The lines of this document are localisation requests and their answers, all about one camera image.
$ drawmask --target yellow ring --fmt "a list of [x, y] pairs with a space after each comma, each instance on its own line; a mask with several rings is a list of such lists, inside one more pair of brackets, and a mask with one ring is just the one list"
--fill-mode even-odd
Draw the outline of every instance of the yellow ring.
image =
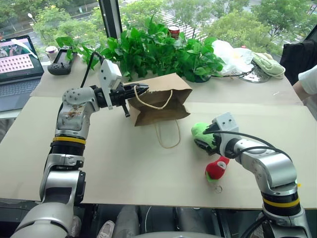
[[287, 203], [277, 203], [277, 202], [271, 202], [263, 198], [263, 202], [267, 203], [268, 205], [271, 205], [273, 207], [294, 207], [297, 204], [299, 204], [299, 198], [297, 198], [293, 202], [287, 202]]
[[77, 142], [77, 143], [81, 143], [81, 144], [86, 144], [85, 140], [82, 139], [78, 139], [78, 138], [73, 138], [73, 137], [65, 137], [65, 136], [58, 136], [58, 137], [54, 137], [53, 141], [71, 141], [71, 142]]

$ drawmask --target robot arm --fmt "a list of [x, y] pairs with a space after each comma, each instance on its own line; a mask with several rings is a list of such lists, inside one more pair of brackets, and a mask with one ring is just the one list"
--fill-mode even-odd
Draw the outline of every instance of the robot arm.
[[28, 212], [13, 238], [64, 238], [71, 233], [73, 207], [84, 197], [84, 149], [90, 126], [90, 115], [100, 108], [122, 106], [126, 117], [126, 99], [149, 88], [145, 84], [121, 83], [117, 65], [104, 60], [100, 69], [101, 88], [72, 88], [62, 97], [55, 137], [47, 157], [40, 198], [42, 203]]
[[264, 237], [311, 238], [291, 159], [271, 145], [242, 139], [238, 130], [233, 116], [225, 113], [212, 120], [204, 134], [213, 134], [214, 153], [235, 159], [254, 174], [263, 197], [263, 214], [269, 220], [263, 223]]

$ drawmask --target window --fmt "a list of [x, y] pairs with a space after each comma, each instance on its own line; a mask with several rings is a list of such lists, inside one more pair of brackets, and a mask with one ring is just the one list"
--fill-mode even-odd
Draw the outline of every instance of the window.
[[122, 27], [146, 27], [145, 18], [176, 25], [187, 38], [206, 36], [280, 56], [317, 23], [317, 2], [305, 0], [119, 0]]
[[106, 40], [99, 3], [95, 0], [1, 0], [0, 37], [28, 34], [42, 61], [55, 38], [70, 36], [95, 47]]

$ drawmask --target potted plant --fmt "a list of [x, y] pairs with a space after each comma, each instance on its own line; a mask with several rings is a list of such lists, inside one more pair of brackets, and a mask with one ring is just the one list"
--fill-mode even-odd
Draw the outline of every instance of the potted plant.
[[[153, 18], [145, 22], [147, 27], [131, 27], [121, 33], [119, 40], [107, 38], [107, 47], [102, 44], [91, 49], [85, 43], [73, 41], [69, 37], [57, 38], [60, 46], [72, 46], [73, 50], [83, 54], [83, 60], [88, 63], [93, 51], [97, 51], [112, 62], [120, 62], [123, 76], [133, 80], [133, 75], [145, 77], [148, 71], [159, 76], [177, 73], [192, 82], [208, 81], [210, 76], [223, 68], [224, 62], [213, 53], [214, 37], [207, 37], [203, 42], [186, 40], [184, 33], [176, 40], [169, 35], [163, 24], [156, 24]], [[92, 68], [98, 62], [93, 61]]]

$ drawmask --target white sleeve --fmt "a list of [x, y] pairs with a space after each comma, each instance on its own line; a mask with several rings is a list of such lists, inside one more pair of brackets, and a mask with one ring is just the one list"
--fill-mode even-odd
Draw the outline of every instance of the white sleeve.
[[298, 79], [308, 94], [317, 94], [317, 65], [310, 70], [298, 74]]

